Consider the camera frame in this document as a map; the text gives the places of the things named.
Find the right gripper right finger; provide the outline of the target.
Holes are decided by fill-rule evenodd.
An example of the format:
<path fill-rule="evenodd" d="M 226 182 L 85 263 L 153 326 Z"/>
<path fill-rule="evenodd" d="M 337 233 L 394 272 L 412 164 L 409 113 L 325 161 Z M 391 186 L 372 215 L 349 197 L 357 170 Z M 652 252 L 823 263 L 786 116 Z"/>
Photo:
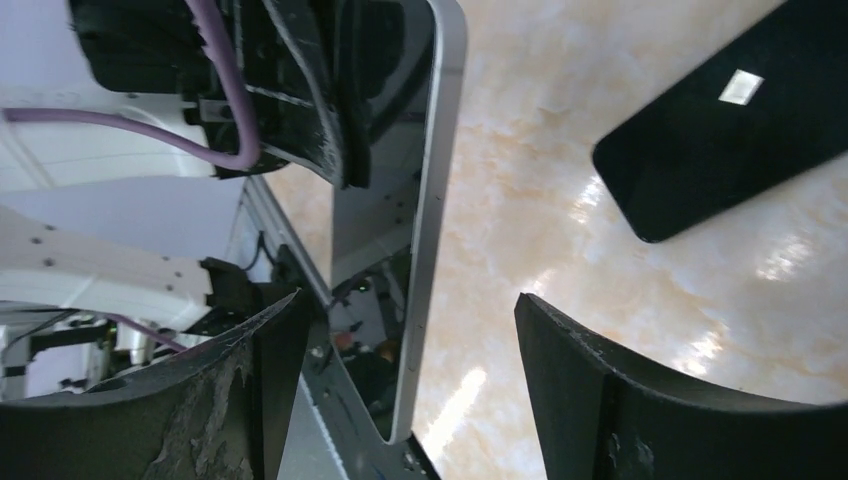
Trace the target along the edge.
<path fill-rule="evenodd" d="M 847 407 L 689 376 L 533 294 L 514 310 L 551 479 L 843 479 Z"/>

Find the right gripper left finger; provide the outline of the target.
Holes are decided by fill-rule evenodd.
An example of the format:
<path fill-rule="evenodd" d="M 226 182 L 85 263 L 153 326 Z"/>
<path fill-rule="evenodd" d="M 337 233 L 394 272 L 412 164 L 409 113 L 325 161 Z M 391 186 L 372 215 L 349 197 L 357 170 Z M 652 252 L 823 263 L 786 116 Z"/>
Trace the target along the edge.
<path fill-rule="evenodd" d="M 1 406 L 5 479 L 273 479 L 313 319 L 297 291 L 169 359 Z"/>

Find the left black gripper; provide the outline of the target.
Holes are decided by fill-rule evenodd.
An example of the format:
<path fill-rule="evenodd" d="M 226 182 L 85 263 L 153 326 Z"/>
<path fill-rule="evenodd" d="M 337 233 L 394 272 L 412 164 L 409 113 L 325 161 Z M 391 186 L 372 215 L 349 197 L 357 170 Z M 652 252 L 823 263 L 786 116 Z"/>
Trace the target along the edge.
<path fill-rule="evenodd" d="M 74 113 L 69 120 L 164 142 L 207 161 L 225 176 L 270 172 L 254 106 L 241 72 L 237 1 L 72 1 L 72 26 L 95 80 L 122 93 L 179 94 L 196 103 L 187 119 L 209 147 L 115 115 Z M 370 184 L 371 154 L 355 82 L 339 65 L 333 1 L 265 1 L 277 35 L 304 77 L 317 114 L 319 153 L 308 160 L 337 188 Z"/>

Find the black phone white edge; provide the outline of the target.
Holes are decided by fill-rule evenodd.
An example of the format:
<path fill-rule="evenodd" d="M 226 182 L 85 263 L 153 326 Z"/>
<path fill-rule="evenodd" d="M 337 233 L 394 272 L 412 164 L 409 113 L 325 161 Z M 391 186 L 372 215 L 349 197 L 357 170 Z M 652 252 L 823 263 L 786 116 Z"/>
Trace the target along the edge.
<path fill-rule="evenodd" d="M 387 444 L 406 439 L 463 88 L 456 1 L 356 1 L 338 64 L 361 135 L 333 194 L 330 332 L 353 406 Z"/>

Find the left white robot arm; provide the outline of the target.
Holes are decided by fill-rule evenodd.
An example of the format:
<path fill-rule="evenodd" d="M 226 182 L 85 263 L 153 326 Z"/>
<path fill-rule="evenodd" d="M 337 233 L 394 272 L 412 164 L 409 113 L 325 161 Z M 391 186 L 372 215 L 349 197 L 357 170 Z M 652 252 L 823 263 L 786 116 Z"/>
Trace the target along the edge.
<path fill-rule="evenodd" d="M 285 291 L 251 282 L 236 265 L 160 251 L 156 239 L 221 235 L 234 216 L 219 170 L 246 173 L 260 154 L 258 112 L 247 105 L 231 47 L 269 60 L 287 54 L 310 85 L 320 115 L 307 139 L 317 173 L 346 177 L 328 77 L 334 2 L 263 1 L 229 31 L 214 1 L 177 11 L 187 31 L 180 54 L 218 65 L 241 138 L 238 153 L 214 151 L 182 116 L 175 95 L 109 93 L 81 71 L 69 10 L 56 1 L 1 5 L 1 305 L 21 317 L 1 324 L 1 397 L 27 396 L 30 334 L 92 314 L 135 330 L 131 350 L 210 320 L 228 329 Z"/>

